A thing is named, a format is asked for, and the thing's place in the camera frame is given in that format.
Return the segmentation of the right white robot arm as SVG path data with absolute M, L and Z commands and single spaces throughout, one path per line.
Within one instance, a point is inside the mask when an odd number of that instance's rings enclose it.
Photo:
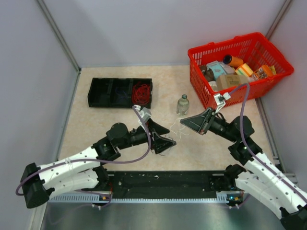
M 247 116 L 231 123 L 208 108 L 203 113 L 180 120 L 200 135 L 208 131 L 233 143 L 232 157 L 239 165 L 228 166 L 224 184 L 228 189 L 243 190 L 261 202 L 280 220 L 286 230 L 307 228 L 307 194 L 280 171 L 250 137 L 255 130 Z

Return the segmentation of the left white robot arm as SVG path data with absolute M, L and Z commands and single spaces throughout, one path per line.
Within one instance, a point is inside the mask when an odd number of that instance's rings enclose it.
M 117 164 L 120 150 L 146 143 L 146 154 L 156 154 L 174 147 L 177 143 L 164 135 L 169 129 L 152 119 L 145 126 L 128 130 L 124 123 L 115 123 L 106 136 L 85 150 L 63 160 L 46 164 L 28 164 L 21 177 L 18 190 L 28 209 L 38 207 L 51 198 L 75 190 L 102 191 L 107 188 L 109 177 L 103 167 Z

